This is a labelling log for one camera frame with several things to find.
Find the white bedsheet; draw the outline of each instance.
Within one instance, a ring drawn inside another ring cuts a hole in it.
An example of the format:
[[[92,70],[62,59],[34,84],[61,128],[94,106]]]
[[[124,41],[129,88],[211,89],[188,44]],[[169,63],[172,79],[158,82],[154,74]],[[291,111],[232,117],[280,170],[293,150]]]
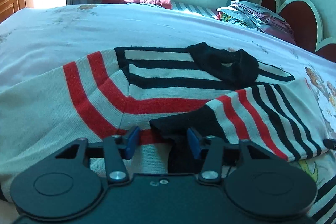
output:
[[[0,92],[89,53],[113,47],[186,47],[205,41],[245,51],[295,77],[305,67],[336,86],[336,64],[267,34],[148,5],[72,5],[23,9],[0,24]],[[0,203],[0,223],[15,211]]]

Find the headboard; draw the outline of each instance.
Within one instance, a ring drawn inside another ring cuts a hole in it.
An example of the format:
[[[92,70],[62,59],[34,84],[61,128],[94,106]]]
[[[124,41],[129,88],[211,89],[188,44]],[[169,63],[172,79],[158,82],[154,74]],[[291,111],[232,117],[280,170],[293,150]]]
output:
[[[260,0],[259,4],[278,13],[293,29],[296,45],[325,59],[336,62],[336,38],[323,39],[319,12],[310,0]]]

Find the black stripe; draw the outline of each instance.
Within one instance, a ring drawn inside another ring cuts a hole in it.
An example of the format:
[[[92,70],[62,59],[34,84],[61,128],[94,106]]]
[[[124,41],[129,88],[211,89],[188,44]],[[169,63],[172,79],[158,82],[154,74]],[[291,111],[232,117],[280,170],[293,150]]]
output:
[[[190,6],[188,4],[185,4],[185,7],[191,12],[193,13],[194,11],[190,8]]]
[[[295,80],[295,78],[293,76],[275,75],[275,74],[273,74],[271,72],[262,70],[260,68],[258,69],[258,74],[262,75],[262,76],[265,76],[265,77],[268,77],[268,78],[272,78],[272,79],[278,80],[278,81],[282,81],[282,82],[290,82],[290,81]]]
[[[301,158],[300,153],[296,151],[296,149],[293,147],[293,144],[288,140],[287,135],[285,133],[284,126],[281,122],[281,119],[279,115],[274,112],[272,109],[270,109],[261,99],[259,88],[257,86],[252,87],[252,95],[256,103],[268,114],[269,120],[273,127],[275,128],[280,141],[283,143],[283,145],[290,151],[294,157],[295,160],[299,160]]]
[[[270,85],[270,83],[266,83],[266,82],[254,82],[251,84],[251,86],[254,86],[254,85]]]
[[[129,82],[129,66],[128,60],[125,58],[125,51],[123,51],[121,48],[115,48],[115,55],[117,56],[119,69],[122,70],[127,81]]]
[[[115,51],[148,51],[148,52],[182,52],[189,53],[187,48],[163,48],[163,47],[116,47]]]
[[[288,117],[285,112],[283,111],[283,109],[281,108],[277,97],[274,93],[274,90],[272,89],[271,85],[264,85],[265,87],[265,91],[266,91],[266,95],[269,99],[269,101],[271,102],[272,106],[274,107],[274,109],[281,115],[283,116],[285,119],[287,119],[292,127],[292,131],[293,131],[293,135],[294,138],[296,140],[296,142],[301,145],[301,147],[305,150],[306,154],[307,154],[307,158],[312,158],[313,157],[313,151],[310,149],[310,147],[303,141],[302,136],[301,136],[301,132],[299,127],[297,126],[296,122],[294,122],[293,119],[291,119],[290,117]]]
[[[5,198],[5,195],[2,192],[1,182],[0,182],[0,200],[8,202],[8,200]]]
[[[202,70],[195,62],[170,60],[127,60],[138,68],[145,69],[192,69]]]
[[[317,197],[315,203],[318,202],[321,198],[323,198],[327,193],[331,191],[336,185],[336,176],[334,176],[331,180],[325,183],[317,192]]]
[[[195,89],[211,89],[211,90],[236,90],[236,87],[229,85],[223,81],[194,79],[194,78],[145,78],[139,75],[130,74],[130,84],[136,85],[142,89],[153,88],[171,88],[185,87]]]
[[[328,220],[326,222],[324,222],[324,224],[332,224],[335,223],[335,218],[336,218],[336,211],[331,215],[331,217],[328,218]]]
[[[332,197],[331,200],[328,201],[326,205],[324,205],[318,212],[316,212],[311,218],[313,220],[318,221],[322,216],[324,216],[334,205],[336,204],[336,195]]]
[[[266,64],[266,63],[264,63],[264,62],[260,62],[260,61],[258,61],[258,62],[261,63],[261,64],[264,64],[264,65],[266,65],[266,66],[273,67],[273,68],[275,68],[275,69],[277,69],[277,70],[280,70],[280,71],[282,71],[282,72],[284,72],[284,73],[286,73],[286,74],[291,75],[289,72],[286,72],[286,71],[284,71],[284,70],[282,70],[282,69],[280,69],[280,68],[278,68],[278,67],[275,67],[275,66],[273,66],[273,65]]]
[[[229,143],[213,109],[208,105],[191,112],[150,120],[150,125],[164,139],[178,141],[180,136],[186,136],[188,128],[193,127],[203,137],[214,135]]]
[[[311,137],[310,131],[309,129],[306,127],[306,125],[302,122],[302,120],[300,119],[299,115],[295,112],[295,110],[293,109],[293,107],[291,106],[290,102],[287,100],[284,92],[282,91],[281,87],[276,84],[274,85],[275,89],[277,90],[277,92],[280,94],[283,102],[285,103],[285,106],[287,107],[288,111],[293,115],[293,117],[299,122],[299,124],[303,127],[305,133],[306,133],[306,137],[307,140],[310,141],[313,146],[316,148],[317,151],[317,156],[321,155],[322,153],[322,148],[313,140],[313,138]]]
[[[197,13],[199,13],[200,15],[202,15],[202,16],[204,16],[203,15],[203,13],[201,12],[201,10],[200,9],[198,9],[198,7],[197,6],[194,6],[194,8],[195,8],[195,10],[196,10],[196,12]]]
[[[207,8],[202,7],[202,9],[208,14],[210,18],[213,18],[212,15],[208,12]]]
[[[182,9],[181,5],[180,5],[178,2],[175,2],[175,4],[176,4],[177,9],[178,9],[180,12],[183,12],[183,9]]]

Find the black collar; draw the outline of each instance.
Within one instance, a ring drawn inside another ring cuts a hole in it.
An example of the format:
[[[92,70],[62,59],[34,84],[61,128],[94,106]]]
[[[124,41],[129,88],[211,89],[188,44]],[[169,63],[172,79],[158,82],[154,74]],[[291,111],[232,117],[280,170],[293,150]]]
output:
[[[205,42],[187,49],[202,70],[230,84],[235,90],[251,86],[258,77],[258,61],[242,49],[229,52],[210,47]]]

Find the pile of folded clothes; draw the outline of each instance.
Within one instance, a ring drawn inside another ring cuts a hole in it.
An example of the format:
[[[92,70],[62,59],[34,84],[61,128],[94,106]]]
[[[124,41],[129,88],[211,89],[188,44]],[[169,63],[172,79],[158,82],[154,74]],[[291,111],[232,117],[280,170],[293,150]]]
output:
[[[218,8],[218,20],[267,33],[296,45],[289,24],[278,14],[248,1],[233,0],[228,7]]]

